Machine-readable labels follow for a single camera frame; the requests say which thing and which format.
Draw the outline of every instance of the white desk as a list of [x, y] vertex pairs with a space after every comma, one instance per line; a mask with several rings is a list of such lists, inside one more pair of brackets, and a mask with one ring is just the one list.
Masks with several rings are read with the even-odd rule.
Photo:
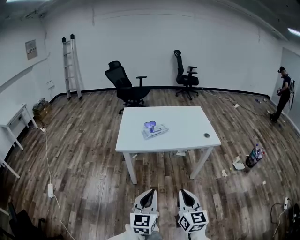
[[19, 104], [19, 105], [12, 105], [12, 106], [6, 107], [4, 109], [1, 109], [1, 115], [0, 115], [0, 127], [6, 128], [8, 130], [9, 134], [13, 138], [13, 142], [12, 142], [13, 147], [15, 147], [14, 142], [16, 142], [22, 150], [24, 150], [24, 148], [21, 146], [21, 144], [17, 140], [16, 136], [13, 134], [13, 132], [9, 128], [9, 125], [15, 119], [17, 119], [18, 117], [21, 116], [23, 123], [26, 125], [27, 128], [29, 128], [27, 122], [25, 121], [24, 115], [23, 115], [23, 109], [25, 109], [27, 111], [27, 114], [30, 116], [33, 125], [35, 126], [36, 129], [38, 129], [36, 122], [34, 121], [33, 117], [28, 112], [26, 103]]
[[[165, 124], [169, 131], [145, 140], [142, 129], [148, 121]], [[219, 145], [221, 142], [200, 106], [134, 107], [124, 109], [116, 151], [123, 152], [132, 183], [136, 184], [131, 153], [205, 148], [205, 153], [190, 175], [190, 178], [194, 179], [212, 149]]]

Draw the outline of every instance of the person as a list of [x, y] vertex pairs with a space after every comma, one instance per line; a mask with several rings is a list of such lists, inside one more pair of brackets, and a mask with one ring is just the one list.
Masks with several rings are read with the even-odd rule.
[[282, 88], [277, 90], [277, 95], [281, 97], [277, 106], [276, 113], [270, 115], [270, 119], [273, 122], [277, 122], [282, 110], [284, 109], [286, 103], [289, 101], [291, 95], [290, 94], [291, 77], [289, 76], [289, 74], [287, 73], [284, 67], [280, 67], [278, 72], [281, 73], [281, 78], [283, 78], [283, 84], [282, 84]]

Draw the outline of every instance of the aluminum ladder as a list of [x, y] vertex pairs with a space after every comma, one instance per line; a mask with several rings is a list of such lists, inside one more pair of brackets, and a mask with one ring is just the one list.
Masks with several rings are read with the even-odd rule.
[[[67, 90], [67, 99], [70, 100], [71, 98], [71, 91], [77, 91], [77, 95], [79, 99], [82, 99], [82, 94], [80, 90], [80, 85], [78, 82], [78, 69], [77, 69], [77, 52], [75, 46], [75, 35], [71, 34], [70, 40], [67, 41], [65, 37], [61, 39], [62, 42], [62, 52], [63, 52], [63, 64], [64, 64], [64, 72], [65, 72], [65, 83], [66, 83], [66, 90]], [[70, 52], [68, 52], [68, 45], [71, 44]], [[75, 80], [76, 88], [70, 88], [70, 79]]]

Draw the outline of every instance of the ceiling light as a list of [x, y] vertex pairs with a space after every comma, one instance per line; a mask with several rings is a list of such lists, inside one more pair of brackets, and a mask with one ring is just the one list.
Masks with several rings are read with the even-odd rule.
[[298, 37], [300, 37], [300, 32], [294, 30], [294, 29], [291, 29], [291, 28], [288, 28], [288, 30], [292, 33], [292, 34], [295, 34], [297, 35]]
[[7, 0], [6, 3], [9, 3], [9, 2], [25, 2], [25, 1], [43, 1], [43, 2], [46, 2], [46, 1], [50, 1], [50, 0]]

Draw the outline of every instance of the ceiling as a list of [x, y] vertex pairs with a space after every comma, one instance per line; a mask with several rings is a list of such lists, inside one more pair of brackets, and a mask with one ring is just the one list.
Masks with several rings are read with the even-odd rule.
[[[0, 22], [16, 18], [43, 17], [67, 0], [0, 0]], [[280, 39], [298, 40], [287, 28], [300, 31], [300, 0], [210, 0], [259, 22]]]

